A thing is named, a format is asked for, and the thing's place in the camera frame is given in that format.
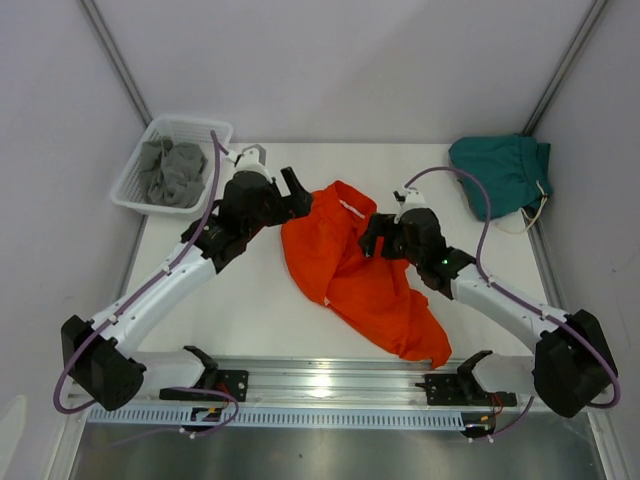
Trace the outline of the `orange shorts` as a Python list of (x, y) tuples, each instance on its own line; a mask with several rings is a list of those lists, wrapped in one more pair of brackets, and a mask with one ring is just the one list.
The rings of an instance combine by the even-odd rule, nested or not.
[(292, 280), (312, 302), (389, 354), (445, 365), (452, 348), (429, 301), (410, 287), (405, 260), (367, 258), (358, 240), (376, 203), (335, 181), (313, 193), (311, 213), (281, 228)]

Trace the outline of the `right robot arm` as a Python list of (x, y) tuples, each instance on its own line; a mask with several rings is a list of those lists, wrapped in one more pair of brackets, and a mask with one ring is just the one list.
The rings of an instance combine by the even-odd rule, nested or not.
[(429, 289), (480, 312), (528, 349), (516, 356), (481, 350), (465, 360), (456, 371), (464, 401), (525, 395), (565, 418), (620, 402), (618, 370), (599, 320), (586, 310), (570, 314), (537, 302), (488, 275), (478, 258), (447, 245), (431, 209), (375, 213), (358, 244), (367, 257), (407, 261)]

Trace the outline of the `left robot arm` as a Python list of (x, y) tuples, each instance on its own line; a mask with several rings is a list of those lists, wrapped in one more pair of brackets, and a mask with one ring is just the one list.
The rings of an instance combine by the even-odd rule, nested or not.
[(222, 198), (210, 201), (203, 217), (189, 226), (171, 255), (136, 291), (88, 321), (72, 316), (63, 324), (63, 373), (92, 402), (114, 411), (141, 393), (176, 399), (184, 389), (204, 400), (215, 392), (217, 365), (198, 348), (144, 355), (138, 348), (178, 303), (242, 255), (262, 229), (310, 213), (312, 194), (292, 168), (281, 174), (288, 194), (262, 172), (237, 171)]

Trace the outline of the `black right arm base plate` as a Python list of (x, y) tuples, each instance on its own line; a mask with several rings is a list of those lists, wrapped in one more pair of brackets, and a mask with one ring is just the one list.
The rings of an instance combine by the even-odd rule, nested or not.
[(431, 406), (515, 407), (517, 396), (509, 392), (489, 393), (475, 380), (459, 374), (427, 373), (415, 386), (424, 391)]

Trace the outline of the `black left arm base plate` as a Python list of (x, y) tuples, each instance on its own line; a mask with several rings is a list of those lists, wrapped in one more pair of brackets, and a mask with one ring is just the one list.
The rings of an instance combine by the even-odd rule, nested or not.
[(232, 396), (238, 402), (246, 400), (250, 373), (247, 370), (206, 370), (193, 387), (164, 388), (159, 398), (167, 401), (226, 401), (225, 397), (211, 394), (219, 391)]

